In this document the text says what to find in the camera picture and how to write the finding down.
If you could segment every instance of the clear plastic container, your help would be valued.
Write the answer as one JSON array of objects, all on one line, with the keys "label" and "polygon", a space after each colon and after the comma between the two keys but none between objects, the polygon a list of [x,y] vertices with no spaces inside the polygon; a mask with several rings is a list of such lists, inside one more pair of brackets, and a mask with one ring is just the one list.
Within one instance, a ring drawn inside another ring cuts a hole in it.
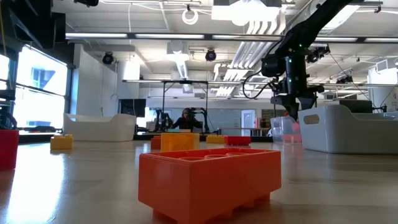
[{"label": "clear plastic container", "polygon": [[271,128],[274,142],[302,143],[300,125],[290,116],[272,118]]}]

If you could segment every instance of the door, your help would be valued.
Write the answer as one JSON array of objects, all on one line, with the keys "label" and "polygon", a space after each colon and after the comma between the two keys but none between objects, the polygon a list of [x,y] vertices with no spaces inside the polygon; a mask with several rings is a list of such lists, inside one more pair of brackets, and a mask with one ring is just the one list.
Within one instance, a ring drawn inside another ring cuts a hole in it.
[{"label": "door", "polygon": [[[255,110],[242,110],[242,128],[255,128],[255,122]],[[242,130],[242,136],[250,136],[250,130]]]}]

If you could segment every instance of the wooden floor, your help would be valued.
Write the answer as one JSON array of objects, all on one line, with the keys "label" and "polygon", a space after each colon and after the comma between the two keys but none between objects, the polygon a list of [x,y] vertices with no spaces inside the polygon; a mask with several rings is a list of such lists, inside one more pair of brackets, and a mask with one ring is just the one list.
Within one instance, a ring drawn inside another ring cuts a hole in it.
[{"label": "wooden floor", "polygon": [[[282,152],[282,188],[222,223],[398,223],[397,156],[252,148]],[[149,151],[149,142],[80,142],[71,154],[20,146],[17,169],[0,172],[0,223],[164,223],[137,201],[138,158]]]}]

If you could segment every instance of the yellow toy brick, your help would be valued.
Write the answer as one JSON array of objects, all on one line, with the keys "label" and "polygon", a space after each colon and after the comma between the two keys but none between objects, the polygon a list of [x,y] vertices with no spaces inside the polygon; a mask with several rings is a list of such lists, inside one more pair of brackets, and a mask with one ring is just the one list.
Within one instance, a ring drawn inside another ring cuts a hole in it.
[{"label": "yellow toy brick", "polygon": [[67,134],[65,136],[54,136],[50,141],[51,150],[70,150],[73,146],[73,136]]},{"label": "yellow toy brick", "polygon": [[213,144],[224,144],[224,136],[207,136],[206,143],[213,143]]},{"label": "yellow toy brick", "polygon": [[199,149],[198,133],[162,133],[162,152]]}]

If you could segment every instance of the person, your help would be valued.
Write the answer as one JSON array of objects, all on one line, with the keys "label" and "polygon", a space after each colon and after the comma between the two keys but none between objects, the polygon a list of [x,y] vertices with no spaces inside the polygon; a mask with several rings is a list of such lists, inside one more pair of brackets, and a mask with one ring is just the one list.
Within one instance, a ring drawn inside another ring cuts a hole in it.
[{"label": "person", "polygon": [[189,129],[193,130],[193,127],[202,128],[201,122],[195,119],[192,115],[190,115],[190,109],[185,108],[182,111],[181,118],[179,118],[172,126],[172,128],[179,127],[180,129]]}]

